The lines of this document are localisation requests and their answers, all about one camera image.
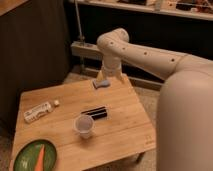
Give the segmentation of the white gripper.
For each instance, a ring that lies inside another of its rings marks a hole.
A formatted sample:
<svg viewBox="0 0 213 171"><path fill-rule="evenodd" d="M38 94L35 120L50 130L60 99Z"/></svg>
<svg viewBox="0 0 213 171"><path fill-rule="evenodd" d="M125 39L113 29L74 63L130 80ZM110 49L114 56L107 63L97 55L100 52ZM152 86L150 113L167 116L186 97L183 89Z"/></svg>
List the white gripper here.
<svg viewBox="0 0 213 171"><path fill-rule="evenodd" d="M116 76L120 82L124 83L125 81L121 72L121 65L107 66L105 63L103 63L102 68L97 75L96 81L103 81L105 78L104 76Z"/></svg>

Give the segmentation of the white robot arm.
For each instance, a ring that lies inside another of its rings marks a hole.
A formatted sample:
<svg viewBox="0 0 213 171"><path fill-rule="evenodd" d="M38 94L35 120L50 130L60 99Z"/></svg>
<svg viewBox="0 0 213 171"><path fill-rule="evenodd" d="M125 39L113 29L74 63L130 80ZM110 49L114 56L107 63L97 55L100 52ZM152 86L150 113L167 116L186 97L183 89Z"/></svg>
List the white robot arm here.
<svg viewBox="0 0 213 171"><path fill-rule="evenodd" d="M213 171L213 61L135 45L123 28L100 35L102 73L126 61L164 81L156 114L157 171Z"/></svg>

